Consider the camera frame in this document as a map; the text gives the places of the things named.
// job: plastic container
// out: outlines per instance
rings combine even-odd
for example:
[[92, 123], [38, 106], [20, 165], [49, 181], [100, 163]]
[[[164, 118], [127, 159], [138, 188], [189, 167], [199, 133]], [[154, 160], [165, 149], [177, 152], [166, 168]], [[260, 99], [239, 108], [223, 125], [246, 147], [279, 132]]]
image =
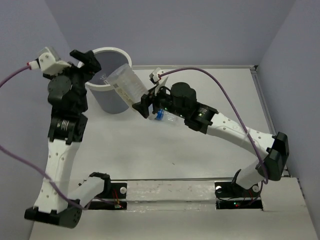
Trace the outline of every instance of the plastic container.
[[124, 64], [132, 66], [130, 56], [123, 50], [116, 47], [101, 47], [93, 50], [96, 59], [101, 64], [99, 71], [85, 86], [92, 92], [100, 107], [109, 114], [119, 114], [129, 108], [129, 106], [116, 93], [113, 86], [106, 84], [105, 79], [116, 69]]
[[178, 117], [176, 115], [171, 114], [170, 112], [167, 112], [165, 110], [160, 109], [157, 113], [157, 116], [155, 117], [155, 120], [176, 125], [178, 123]]
[[113, 86], [130, 108], [141, 101], [143, 94], [148, 93], [146, 86], [127, 63], [111, 73], [104, 82]]

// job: white work surface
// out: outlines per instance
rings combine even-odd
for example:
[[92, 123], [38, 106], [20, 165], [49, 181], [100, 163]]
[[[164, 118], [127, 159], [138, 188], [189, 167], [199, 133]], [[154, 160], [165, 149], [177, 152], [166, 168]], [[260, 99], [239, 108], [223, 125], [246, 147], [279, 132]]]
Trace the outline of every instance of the white work surface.
[[[152, 87], [148, 77], [151, 71], [135, 71], [148, 88]], [[245, 124], [269, 132], [249, 69], [208, 71], [225, 87]], [[196, 90], [199, 102], [236, 120], [220, 89], [206, 75], [196, 71], [174, 73], [168, 87], [176, 82], [187, 82]], [[180, 126], [170, 126], [144, 119], [130, 109], [107, 114], [89, 91], [88, 105], [88, 123], [74, 161], [71, 188], [92, 172], [108, 173], [111, 179], [233, 177], [256, 159], [229, 142], [188, 129], [182, 120]], [[125, 211], [88, 210], [74, 229], [36, 222], [30, 240], [317, 239], [296, 179], [283, 178], [265, 186], [264, 211], [216, 210], [214, 192], [211, 195], [213, 202], [201, 207], [189, 207], [189, 202], [137, 203], [128, 204]]]
[[[244, 123], [268, 133], [268, 125], [249, 69], [208, 69], [225, 87]], [[153, 87], [148, 70], [135, 70]], [[216, 83], [207, 75], [188, 70], [169, 76], [167, 86], [186, 82], [196, 90], [200, 103], [237, 120]], [[256, 157], [223, 139], [178, 126], [144, 119], [131, 109], [120, 114], [101, 110], [90, 91], [88, 123], [75, 157], [71, 179], [83, 180], [92, 172], [111, 179], [224, 178], [252, 163]]]

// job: gray wall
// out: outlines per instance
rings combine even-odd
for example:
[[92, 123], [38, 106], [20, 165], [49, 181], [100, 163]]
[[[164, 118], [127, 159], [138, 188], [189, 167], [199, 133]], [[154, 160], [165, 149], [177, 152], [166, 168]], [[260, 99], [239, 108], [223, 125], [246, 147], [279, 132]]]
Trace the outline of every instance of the gray wall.
[[[37, 57], [45, 46], [68, 55], [69, 47], [43, 0], [2, 0], [0, 72], [3, 79]], [[45, 168], [51, 108], [48, 80], [38, 70], [21, 73], [0, 89], [0, 144]], [[33, 222], [25, 209], [35, 202], [42, 177], [0, 152], [0, 239], [29, 239]]]
[[46, 0], [71, 48], [134, 65], [256, 65], [294, 0]]
[[289, 136], [290, 172], [300, 178], [320, 236], [320, 1], [297, 0], [258, 68], [276, 130]]

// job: gray bin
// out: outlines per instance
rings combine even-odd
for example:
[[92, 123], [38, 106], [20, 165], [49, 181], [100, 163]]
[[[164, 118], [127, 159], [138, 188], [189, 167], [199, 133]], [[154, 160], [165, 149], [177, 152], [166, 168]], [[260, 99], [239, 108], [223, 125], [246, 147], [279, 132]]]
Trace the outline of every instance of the gray bin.
[[114, 88], [105, 84], [104, 80], [117, 68], [124, 64], [132, 67], [130, 56], [123, 50], [116, 47], [101, 47], [93, 50], [96, 59], [101, 64], [102, 70], [85, 83], [85, 86], [92, 92], [100, 107], [109, 114], [119, 114], [129, 108], [129, 106], [116, 93]]

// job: white bin rim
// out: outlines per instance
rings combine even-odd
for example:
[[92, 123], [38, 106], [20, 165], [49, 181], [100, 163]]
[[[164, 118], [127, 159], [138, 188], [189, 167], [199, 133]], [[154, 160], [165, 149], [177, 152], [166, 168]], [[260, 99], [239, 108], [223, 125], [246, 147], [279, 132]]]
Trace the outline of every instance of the white bin rim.
[[[130, 67], [132, 67], [132, 61], [131, 61], [131, 57], [129, 56], [128, 53], [126, 53], [125, 51], [123, 51], [120, 48], [117, 47], [100, 47], [97, 49], [92, 50], [94, 54], [99, 54], [99, 53], [104, 53], [104, 52], [116, 52], [119, 54], [122, 54], [126, 57], [126, 59], [128, 60], [128, 64]], [[80, 68], [83, 65], [83, 63], [81, 61], [79, 61], [77, 67]], [[113, 90], [114, 88], [109, 85], [109, 84], [105, 84], [105, 85], [97, 85], [97, 84], [92, 84], [91, 82], [86, 82], [85, 85], [90, 89], [90, 90], [94, 90], [94, 91], [99, 91], [99, 92], [105, 92], [105, 91], [110, 91]]]

